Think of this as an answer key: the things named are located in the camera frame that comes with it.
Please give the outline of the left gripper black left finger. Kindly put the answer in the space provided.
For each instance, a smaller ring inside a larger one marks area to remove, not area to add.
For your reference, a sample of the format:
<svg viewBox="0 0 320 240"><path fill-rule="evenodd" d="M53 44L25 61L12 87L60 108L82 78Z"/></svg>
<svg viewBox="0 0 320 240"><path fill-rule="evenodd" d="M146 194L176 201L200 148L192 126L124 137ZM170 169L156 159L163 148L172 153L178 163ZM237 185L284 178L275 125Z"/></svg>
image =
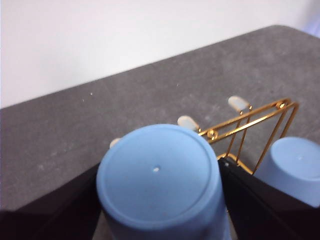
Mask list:
<svg viewBox="0 0 320 240"><path fill-rule="evenodd" d="M94 165L56 190L16 210L1 210L2 240L91 240L101 206Z"/></svg>

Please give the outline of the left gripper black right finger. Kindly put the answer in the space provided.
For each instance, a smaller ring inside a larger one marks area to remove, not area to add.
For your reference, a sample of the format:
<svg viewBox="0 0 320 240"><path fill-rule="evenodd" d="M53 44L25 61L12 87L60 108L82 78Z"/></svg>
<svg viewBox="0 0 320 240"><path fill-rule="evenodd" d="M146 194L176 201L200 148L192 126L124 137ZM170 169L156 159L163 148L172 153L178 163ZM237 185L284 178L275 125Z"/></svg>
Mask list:
<svg viewBox="0 0 320 240"><path fill-rule="evenodd" d="M218 161L231 221L240 240L318 240L320 209L269 186L232 160Z"/></svg>

